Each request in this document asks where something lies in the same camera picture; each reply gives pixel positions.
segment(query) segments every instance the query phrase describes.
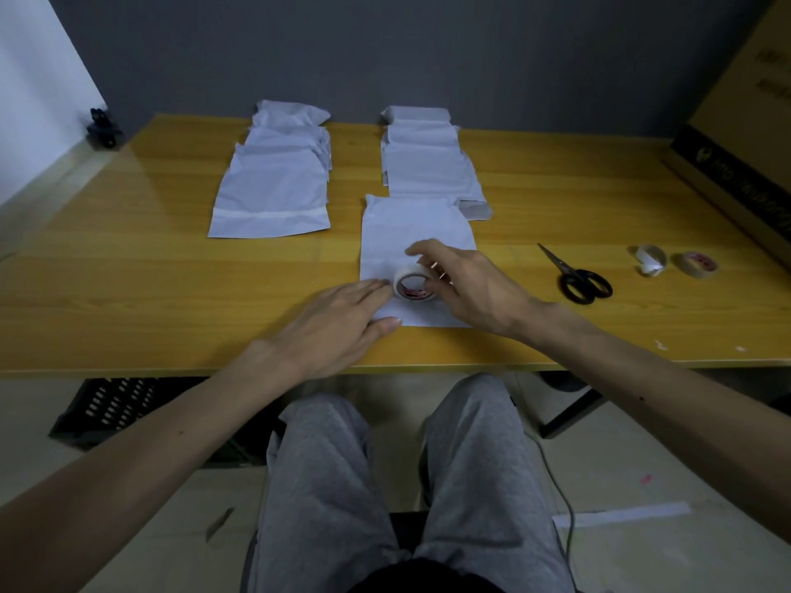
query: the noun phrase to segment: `forearm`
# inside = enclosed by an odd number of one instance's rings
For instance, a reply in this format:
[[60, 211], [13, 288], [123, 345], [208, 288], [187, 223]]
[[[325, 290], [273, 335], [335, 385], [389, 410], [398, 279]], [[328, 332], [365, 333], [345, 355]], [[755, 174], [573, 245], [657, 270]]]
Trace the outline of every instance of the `forearm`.
[[523, 341], [628, 413], [721, 494], [791, 542], [791, 418], [561, 306]]
[[0, 589], [78, 591], [214, 450], [298, 380], [273, 354], [243, 355], [8, 503]]

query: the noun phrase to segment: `gray wall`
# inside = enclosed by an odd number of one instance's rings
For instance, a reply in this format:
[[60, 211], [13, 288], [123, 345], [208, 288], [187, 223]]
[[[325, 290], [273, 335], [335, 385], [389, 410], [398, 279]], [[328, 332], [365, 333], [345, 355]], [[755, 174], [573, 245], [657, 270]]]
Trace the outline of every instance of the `gray wall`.
[[672, 136], [771, 0], [50, 0], [115, 118], [249, 116]]

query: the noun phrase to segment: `masking tape roll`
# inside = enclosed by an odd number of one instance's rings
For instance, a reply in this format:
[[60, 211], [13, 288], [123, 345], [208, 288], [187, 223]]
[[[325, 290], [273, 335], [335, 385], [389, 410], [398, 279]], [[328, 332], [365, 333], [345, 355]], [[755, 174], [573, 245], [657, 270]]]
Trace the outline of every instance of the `masking tape roll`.
[[678, 259], [679, 268], [690, 277], [707, 279], [719, 272], [720, 267], [716, 261], [699, 251], [687, 251]]
[[655, 245], [641, 245], [634, 252], [640, 262], [640, 272], [645, 277], [656, 277], [667, 268], [667, 254]]
[[401, 299], [410, 302], [425, 302], [434, 294], [422, 288], [426, 279], [436, 279], [437, 275], [422, 264], [409, 264], [395, 271], [393, 292]]

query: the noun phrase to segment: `wooden table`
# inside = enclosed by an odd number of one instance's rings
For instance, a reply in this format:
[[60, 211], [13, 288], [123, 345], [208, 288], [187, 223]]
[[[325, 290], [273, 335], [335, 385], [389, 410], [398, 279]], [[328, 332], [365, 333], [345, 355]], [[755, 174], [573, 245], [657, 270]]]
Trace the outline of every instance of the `wooden table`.
[[[0, 263], [0, 374], [207, 374], [315, 292], [358, 278], [381, 128], [331, 124], [328, 231], [206, 238], [248, 121], [157, 116], [18, 255]], [[494, 209], [479, 249], [537, 296], [568, 302], [541, 242], [615, 295], [577, 310], [690, 367], [787, 364], [791, 276], [661, 162], [667, 142], [463, 130]], [[721, 272], [642, 278], [629, 246], [699, 250]], [[557, 368], [473, 329], [401, 328], [353, 371]]]

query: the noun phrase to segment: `black plastic crate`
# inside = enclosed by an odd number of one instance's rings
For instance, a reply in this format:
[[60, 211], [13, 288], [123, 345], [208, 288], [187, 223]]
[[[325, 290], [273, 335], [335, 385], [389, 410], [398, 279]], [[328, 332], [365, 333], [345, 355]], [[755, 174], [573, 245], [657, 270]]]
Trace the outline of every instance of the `black plastic crate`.
[[[49, 437], [72, 448], [93, 449], [205, 379], [90, 378], [84, 381], [69, 407], [55, 421]], [[203, 467], [265, 465], [269, 437], [280, 409], [278, 399], [258, 412], [215, 451]]]

